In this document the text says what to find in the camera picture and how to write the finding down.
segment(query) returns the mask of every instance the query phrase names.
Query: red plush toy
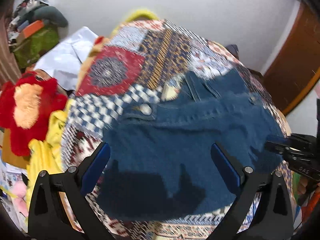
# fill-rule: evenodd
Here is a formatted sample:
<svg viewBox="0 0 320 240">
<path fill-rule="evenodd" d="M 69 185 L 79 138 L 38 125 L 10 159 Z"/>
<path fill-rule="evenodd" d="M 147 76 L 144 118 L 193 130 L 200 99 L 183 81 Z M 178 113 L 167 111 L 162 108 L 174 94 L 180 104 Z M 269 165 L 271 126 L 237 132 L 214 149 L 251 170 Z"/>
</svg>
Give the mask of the red plush toy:
<svg viewBox="0 0 320 240">
<path fill-rule="evenodd" d="M 63 110 L 67 97 L 57 93 L 57 80 L 38 80 L 35 72 L 25 73 L 13 85 L 2 87 L 0 126 L 11 131 L 11 150 L 15 155 L 30 155 L 31 139 L 43 141 L 48 131 L 51 112 Z"/>
</svg>

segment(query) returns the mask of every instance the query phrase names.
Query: human hand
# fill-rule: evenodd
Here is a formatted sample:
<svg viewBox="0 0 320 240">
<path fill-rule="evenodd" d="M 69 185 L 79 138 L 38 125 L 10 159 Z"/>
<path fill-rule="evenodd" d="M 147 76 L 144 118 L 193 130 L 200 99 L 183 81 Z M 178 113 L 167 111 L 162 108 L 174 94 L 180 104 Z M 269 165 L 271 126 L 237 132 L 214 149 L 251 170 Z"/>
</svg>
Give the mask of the human hand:
<svg viewBox="0 0 320 240">
<path fill-rule="evenodd" d="M 308 185 L 309 179 L 301 176 L 298 184 L 298 195 L 305 194 L 306 187 Z M 315 191 L 316 193 L 320 192 L 320 183 L 318 183 L 318 188 Z"/>
</svg>

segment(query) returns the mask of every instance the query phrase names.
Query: white wall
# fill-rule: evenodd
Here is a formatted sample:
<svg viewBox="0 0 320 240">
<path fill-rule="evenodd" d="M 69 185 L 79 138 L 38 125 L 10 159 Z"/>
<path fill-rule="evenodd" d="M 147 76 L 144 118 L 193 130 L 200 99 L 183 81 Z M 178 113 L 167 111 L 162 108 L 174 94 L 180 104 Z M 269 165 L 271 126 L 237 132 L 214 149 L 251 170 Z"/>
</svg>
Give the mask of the white wall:
<svg viewBox="0 0 320 240">
<path fill-rule="evenodd" d="M 69 33 L 88 26 L 108 36 L 129 12 L 148 8 L 223 45 L 235 43 L 240 60 L 260 71 L 277 45 L 296 0 L 49 0 L 69 21 Z"/>
<path fill-rule="evenodd" d="M 317 134 L 317 105 L 318 95 L 316 90 L 311 92 L 301 101 L 301 103 L 286 116 L 292 133 Z"/>
<path fill-rule="evenodd" d="M 276 46 L 273 48 L 272 53 L 270 54 L 267 61 L 265 62 L 265 64 L 262 66 L 262 68 L 260 70 L 262 75 L 264 75 L 267 72 L 267 70 L 270 68 L 271 64 L 274 62 L 274 60 L 278 56 L 282 46 L 286 42 L 286 40 L 291 32 L 291 29 L 296 21 L 296 18 L 297 18 L 298 12 L 299 12 L 299 8 L 300 8 L 300 0 L 296 0 L 293 5 L 293 9 L 292 9 L 291 15 L 288 19 L 287 25 L 285 26 Z"/>
</svg>

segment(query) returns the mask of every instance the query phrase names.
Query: white paper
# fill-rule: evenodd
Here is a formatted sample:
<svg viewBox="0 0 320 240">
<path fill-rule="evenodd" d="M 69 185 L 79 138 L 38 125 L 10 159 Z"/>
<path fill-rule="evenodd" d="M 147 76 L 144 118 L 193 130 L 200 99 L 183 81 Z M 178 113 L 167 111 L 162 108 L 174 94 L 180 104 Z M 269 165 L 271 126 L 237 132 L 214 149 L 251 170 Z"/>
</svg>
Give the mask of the white paper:
<svg viewBox="0 0 320 240">
<path fill-rule="evenodd" d="M 82 62 L 87 58 L 97 34 L 82 27 L 43 55 L 36 63 L 65 90 L 75 90 Z"/>
</svg>

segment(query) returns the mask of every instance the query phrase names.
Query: patterned quilt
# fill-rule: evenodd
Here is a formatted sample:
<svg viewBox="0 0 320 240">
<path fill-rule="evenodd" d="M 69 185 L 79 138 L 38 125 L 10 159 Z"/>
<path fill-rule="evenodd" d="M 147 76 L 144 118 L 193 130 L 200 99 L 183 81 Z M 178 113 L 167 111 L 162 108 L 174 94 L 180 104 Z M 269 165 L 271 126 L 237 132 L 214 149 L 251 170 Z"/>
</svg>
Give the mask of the patterned quilt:
<svg viewBox="0 0 320 240">
<path fill-rule="evenodd" d="M 64 169 L 71 165 L 78 166 L 93 153 L 101 141 L 102 128 L 112 118 L 122 114 L 123 104 L 131 100 L 158 102 L 174 99 L 186 71 L 194 71 L 199 77 L 211 79 L 236 68 L 249 91 L 259 93 L 264 99 L 264 107 L 271 112 L 285 134 L 285 122 L 268 92 L 240 61 L 216 42 L 208 41 L 168 20 L 148 20 L 122 25 L 118 34 L 104 45 L 103 53 L 95 59 L 76 91 L 68 114 L 61 142 Z M 130 61 L 130 75 L 125 75 L 128 66 L 123 66 L 115 55 L 121 55 L 123 62 Z M 293 198 L 292 174 L 288 165 L 283 162 L 277 169 L 283 173 Z M 226 206 L 212 212 L 166 221 L 120 221 L 108 217 L 96 203 L 98 184 L 86 199 L 103 225 L 119 239 L 206 239 L 230 208 Z M 249 227 L 259 200 L 260 194 L 257 194 L 240 231 Z M 75 224 L 81 231 L 76 219 Z"/>
</svg>

